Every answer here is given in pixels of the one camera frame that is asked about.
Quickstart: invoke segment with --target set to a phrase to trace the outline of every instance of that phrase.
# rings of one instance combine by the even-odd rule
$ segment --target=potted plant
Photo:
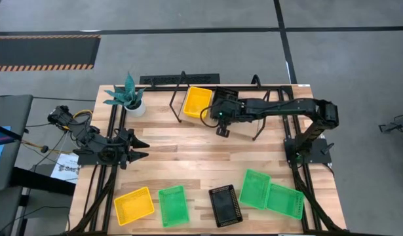
[[[105,92],[114,97],[114,100],[105,100],[104,103],[109,105],[123,105],[131,116],[140,117],[146,111],[146,106],[142,99],[143,91],[144,88],[136,93],[134,80],[130,72],[128,72],[127,78],[125,79],[125,89],[114,85],[114,92],[105,90]]]

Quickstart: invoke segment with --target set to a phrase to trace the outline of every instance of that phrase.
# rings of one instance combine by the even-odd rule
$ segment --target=yellow basket
[[[210,105],[212,91],[203,88],[189,87],[187,100],[183,107],[183,112],[195,118],[200,118],[200,112]],[[202,113],[202,118],[206,118],[207,111]]]
[[[114,205],[120,226],[152,214],[155,211],[147,187],[142,187],[141,189],[116,198]]]

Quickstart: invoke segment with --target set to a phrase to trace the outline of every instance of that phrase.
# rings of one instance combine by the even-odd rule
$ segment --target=plastic basket
[[[187,100],[183,107],[183,112],[195,118],[200,118],[201,111],[210,105],[212,91],[203,88],[189,87]],[[202,113],[202,118],[206,118],[207,110]]]
[[[187,201],[183,186],[175,186],[159,191],[163,227],[171,227],[189,222]]]
[[[217,227],[242,222],[242,214],[233,185],[208,190]]]
[[[256,172],[251,169],[246,170],[239,201],[260,210],[265,209],[270,179],[271,177],[268,174]]]
[[[278,184],[270,184],[267,209],[300,220],[303,216],[302,192]]]
[[[123,226],[155,211],[147,187],[142,187],[114,200],[118,224]]]

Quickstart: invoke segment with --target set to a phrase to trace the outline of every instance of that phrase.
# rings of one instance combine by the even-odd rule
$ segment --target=hazard tape
[[[73,64],[73,65],[34,65],[34,66],[0,66],[0,71],[54,71],[71,69],[92,69],[94,65]]]
[[[0,36],[0,39],[73,39],[73,38],[101,38],[101,35],[35,35],[35,36]]]

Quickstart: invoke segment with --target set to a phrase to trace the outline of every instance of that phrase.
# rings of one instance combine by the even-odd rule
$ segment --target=white pot
[[[146,106],[144,105],[143,99],[140,106],[136,109],[128,109],[126,107],[124,108],[127,110],[128,114],[130,114],[132,117],[141,117],[146,112]]]

